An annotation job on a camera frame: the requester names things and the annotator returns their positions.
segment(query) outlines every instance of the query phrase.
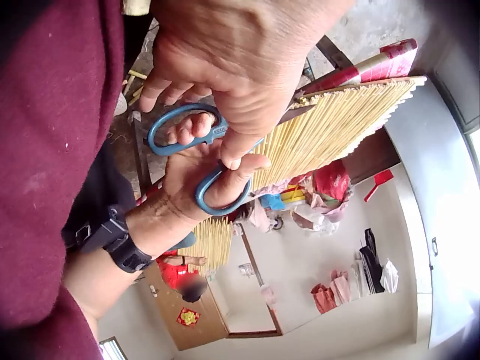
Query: blue cloth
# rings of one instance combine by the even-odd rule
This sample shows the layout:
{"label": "blue cloth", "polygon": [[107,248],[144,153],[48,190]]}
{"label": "blue cloth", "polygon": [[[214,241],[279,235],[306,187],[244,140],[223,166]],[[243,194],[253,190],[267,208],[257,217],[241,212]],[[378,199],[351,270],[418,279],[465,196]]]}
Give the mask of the blue cloth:
{"label": "blue cloth", "polygon": [[272,210],[284,210],[285,204],[283,204],[280,194],[276,195],[262,195],[260,196],[260,204],[262,207],[269,207]]}
{"label": "blue cloth", "polygon": [[197,241],[197,238],[195,237],[195,234],[193,232],[191,232],[182,241],[180,241],[177,245],[172,246],[168,251],[178,250],[178,249],[183,249],[183,248],[189,248],[193,244],[195,244],[196,241]]}

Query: door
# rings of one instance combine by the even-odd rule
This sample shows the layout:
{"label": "door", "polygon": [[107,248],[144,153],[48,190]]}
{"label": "door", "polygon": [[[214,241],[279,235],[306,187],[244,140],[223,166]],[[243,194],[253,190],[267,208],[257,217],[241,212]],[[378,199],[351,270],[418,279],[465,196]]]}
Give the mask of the door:
{"label": "door", "polygon": [[468,325],[480,297],[480,191],[465,141],[431,81],[385,125],[410,179],[432,273],[434,347]]}
{"label": "door", "polygon": [[[190,303],[183,301],[179,293],[163,282],[156,263],[144,270],[144,275],[148,284],[153,285],[157,292],[156,305],[178,350],[194,348],[227,337],[228,331],[210,288],[207,288],[200,300]],[[199,313],[200,316],[194,327],[187,327],[177,322],[184,307]]]}

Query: person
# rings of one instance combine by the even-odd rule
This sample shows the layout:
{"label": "person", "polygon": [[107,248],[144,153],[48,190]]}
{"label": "person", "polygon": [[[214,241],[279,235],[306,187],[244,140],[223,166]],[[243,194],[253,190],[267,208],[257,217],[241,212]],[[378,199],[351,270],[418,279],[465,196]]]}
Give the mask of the person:
{"label": "person", "polygon": [[[207,191],[205,202],[222,207],[238,197],[252,173],[269,165],[245,153],[285,110],[307,52],[352,3],[152,1],[161,29],[142,110],[149,111],[158,97],[169,105],[212,93],[230,128],[223,141],[170,156],[162,190],[125,214],[128,236],[117,240],[155,259],[185,238],[208,217],[193,190],[218,158],[230,170]],[[126,271],[112,247],[75,252],[66,263],[61,237],[120,93],[119,6],[117,0],[20,0],[2,12],[4,358],[101,359],[98,319],[140,272]],[[186,143],[206,128],[208,116],[195,115],[172,133]]]}
{"label": "person", "polygon": [[206,257],[181,256],[178,249],[188,248],[195,244],[193,232],[187,235],[177,245],[160,255],[156,262],[162,273],[162,279],[169,287],[178,291],[186,302],[196,302],[205,293],[207,281],[198,275],[198,270],[188,271],[188,265],[202,266],[206,264]]}

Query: scissors blade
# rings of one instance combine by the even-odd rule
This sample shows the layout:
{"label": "scissors blade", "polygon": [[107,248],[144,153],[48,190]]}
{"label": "scissors blade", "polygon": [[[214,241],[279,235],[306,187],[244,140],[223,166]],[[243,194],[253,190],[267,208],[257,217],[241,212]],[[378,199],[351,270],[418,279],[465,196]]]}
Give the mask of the scissors blade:
{"label": "scissors blade", "polygon": [[280,124],[283,124],[284,122],[292,120],[293,118],[296,118],[297,116],[305,114],[307,111],[311,110],[314,107],[315,107],[315,105],[307,105],[307,106],[302,106],[301,108],[295,108],[295,109],[290,109],[290,110],[285,111],[285,114],[283,114],[283,116],[280,119],[280,121],[278,122],[277,126],[280,125]]}

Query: scissors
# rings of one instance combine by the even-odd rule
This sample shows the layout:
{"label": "scissors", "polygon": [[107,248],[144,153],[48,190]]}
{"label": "scissors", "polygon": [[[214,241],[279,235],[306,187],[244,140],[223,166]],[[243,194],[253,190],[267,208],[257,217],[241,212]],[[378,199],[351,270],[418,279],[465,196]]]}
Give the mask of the scissors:
{"label": "scissors", "polygon": [[[290,109],[285,112],[285,114],[282,116],[280,121],[278,122],[277,125],[288,121],[290,119],[293,119],[296,116],[299,116],[311,108],[313,108],[315,105],[309,105],[309,106],[304,106],[301,108],[295,108],[295,109]],[[213,114],[218,121],[218,124],[215,126],[212,126],[210,129],[210,132],[200,138],[195,138],[190,144],[188,145],[181,145],[179,143],[177,144],[171,144],[167,146],[158,146],[154,142],[155,134],[167,120],[183,113],[186,111],[192,111],[192,110],[203,110],[206,112],[209,112]],[[173,109],[171,111],[166,112],[163,114],[161,117],[159,117],[150,130],[148,131],[148,136],[147,136],[147,142],[152,151],[161,156],[170,156],[173,155],[179,151],[188,149],[190,147],[196,146],[201,143],[206,143],[206,144],[211,144],[213,140],[221,138],[225,136],[225,133],[227,132],[228,129],[228,124],[225,118],[220,114],[218,109],[212,105],[208,104],[203,104],[203,103],[195,103],[195,104],[187,104],[180,106],[179,108]],[[258,144],[260,144],[263,141],[263,138],[260,139],[253,147],[255,148]],[[240,205],[243,204],[245,198],[248,196],[248,193],[250,192],[250,189],[252,188],[252,179],[249,179],[247,184],[245,185],[245,188],[243,189],[242,193],[238,197],[237,200],[235,200],[232,204],[223,207],[221,209],[214,209],[209,207],[205,201],[204,201],[204,195],[205,192],[208,190],[208,188],[214,183],[215,180],[217,180],[220,175],[222,175],[223,172],[227,171],[228,168],[223,165],[221,161],[218,162],[218,165],[215,167],[214,170],[210,174],[208,174],[196,187],[195,189],[195,201],[197,202],[198,206],[205,211],[207,214],[214,215],[214,216],[224,216],[235,209],[237,209]]]}

